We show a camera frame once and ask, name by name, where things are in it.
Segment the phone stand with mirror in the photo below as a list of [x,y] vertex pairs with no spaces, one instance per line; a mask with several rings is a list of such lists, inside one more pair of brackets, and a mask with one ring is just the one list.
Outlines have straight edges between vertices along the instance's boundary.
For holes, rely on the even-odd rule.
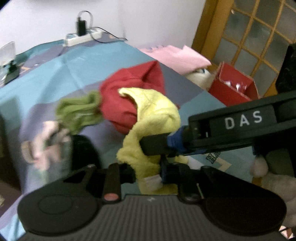
[[15,42],[11,41],[1,47],[1,87],[9,84],[20,75],[16,64]]

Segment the red cardboard box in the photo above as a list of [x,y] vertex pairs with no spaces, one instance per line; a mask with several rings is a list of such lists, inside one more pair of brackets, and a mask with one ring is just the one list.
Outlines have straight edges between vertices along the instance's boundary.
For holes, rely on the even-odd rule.
[[225,106],[259,99],[254,80],[225,62],[220,63],[208,92]]

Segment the green sock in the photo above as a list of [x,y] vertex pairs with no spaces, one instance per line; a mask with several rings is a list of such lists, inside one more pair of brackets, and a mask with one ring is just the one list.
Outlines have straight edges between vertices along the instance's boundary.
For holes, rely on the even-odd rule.
[[74,98],[63,98],[59,101],[55,114],[56,119],[71,134],[79,134],[86,126],[93,126],[103,121],[100,111],[102,101],[98,91]]

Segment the yellow fluffy towel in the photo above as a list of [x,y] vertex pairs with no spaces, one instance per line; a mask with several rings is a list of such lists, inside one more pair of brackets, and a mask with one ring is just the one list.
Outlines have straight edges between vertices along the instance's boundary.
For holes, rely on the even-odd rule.
[[137,122],[123,140],[116,157],[135,171],[138,188],[145,195],[177,194],[177,185],[164,185],[159,175],[161,156],[146,156],[140,148],[142,137],[171,133],[181,126],[177,107],[163,94],[146,89],[137,111]]

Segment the pink grey sock bundle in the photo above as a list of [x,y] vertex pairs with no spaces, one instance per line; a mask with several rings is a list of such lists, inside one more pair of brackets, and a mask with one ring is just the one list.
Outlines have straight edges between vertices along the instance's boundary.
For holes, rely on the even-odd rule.
[[31,141],[21,144],[24,160],[39,171],[47,171],[51,165],[66,161],[71,156],[70,131],[57,121],[45,121],[41,131]]

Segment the brown cardboard box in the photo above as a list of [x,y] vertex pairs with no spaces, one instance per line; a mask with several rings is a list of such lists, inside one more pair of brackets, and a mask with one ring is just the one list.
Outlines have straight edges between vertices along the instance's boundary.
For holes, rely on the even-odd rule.
[[1,116],[1,181],[17,190],[21,189],[20,180],[10,156],[4,119]]

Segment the wooden glass door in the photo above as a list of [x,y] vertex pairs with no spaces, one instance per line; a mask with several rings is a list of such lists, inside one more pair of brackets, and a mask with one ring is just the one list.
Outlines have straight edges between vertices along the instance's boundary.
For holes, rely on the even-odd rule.
[[276,94],[288,45],[295,43],[295,1],[205,1],[192,48],[215,71],[221,62],[251,76],[259,96]]

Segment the black charger plug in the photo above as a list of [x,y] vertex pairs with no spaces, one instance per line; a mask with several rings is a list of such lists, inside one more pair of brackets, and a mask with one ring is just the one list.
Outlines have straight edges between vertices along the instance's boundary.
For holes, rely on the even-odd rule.
[[77,35],[80,36],[84,36],[86,35],[86,21],[85,20],[81,20],[80,17],[77,18]]

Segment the blue patterned bedsheet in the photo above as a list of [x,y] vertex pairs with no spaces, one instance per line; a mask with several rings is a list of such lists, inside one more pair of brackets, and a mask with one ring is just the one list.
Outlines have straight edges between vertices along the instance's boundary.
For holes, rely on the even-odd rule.
[[[124,42],[99,44],[90,42],[62,51],[61,41],[36,46],[17,57],[24,67],[31,69],[1,88],[1,116],[9,151],[18,171],[22,193],[34,191],[50,181],[30,164],[21,153],[21,143],[31,140],[41,131],[44,121],[55,120],[55,109],[60,99],[84,96],[98,90],[102,82],[121,68],[129,68],[152,58]],[[180,106],[182,125],[194,114],[224,107],[211,94],[204,91],[177,72],[160,64],[166,96]],[[98,150],[102,163],[108,166],[116,161],[116,153],[122,147],[124,135],[111,122],[104,120],[98,125],[86,127],[81,135],[88,137]],[[204,155],[192,158],[204,165],[224,160],[231,164],[226,173],[251,182],[249,168],[253,159],[251,148],[212,154],[212,161]],[[20,198],[1,217],[1,235],[6,240],[17,240],[25,231],[17,216]]]

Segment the white power strip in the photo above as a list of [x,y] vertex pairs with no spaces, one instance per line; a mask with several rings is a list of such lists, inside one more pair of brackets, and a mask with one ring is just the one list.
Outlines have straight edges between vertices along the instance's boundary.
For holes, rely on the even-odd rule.
[[95,39],[100,39],[102,37],[102,30],[92,30],[90,33],[87,33],[84,36],[78,36],[77,34],[67,34],[63,46],[64,47],[72,47],[78,44],[87,43]]

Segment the pink folded cloth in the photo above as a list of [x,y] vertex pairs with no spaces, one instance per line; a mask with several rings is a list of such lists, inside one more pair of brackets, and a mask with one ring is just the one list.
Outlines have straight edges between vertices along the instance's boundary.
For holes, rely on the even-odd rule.
[[211,66],[207,58],[186,45],[182,49],[167,45],[139,50],[181,75]]

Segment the red cloth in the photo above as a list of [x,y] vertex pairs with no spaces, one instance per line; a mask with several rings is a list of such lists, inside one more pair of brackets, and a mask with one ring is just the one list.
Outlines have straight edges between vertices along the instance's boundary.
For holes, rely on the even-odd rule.
[[137,111],[144,97],[143,90],[152,89],[165,95],[165,83],[158,61],[122,68],[109,76],[99,87],[103,117],[115,129],[127,134],[137,122]]

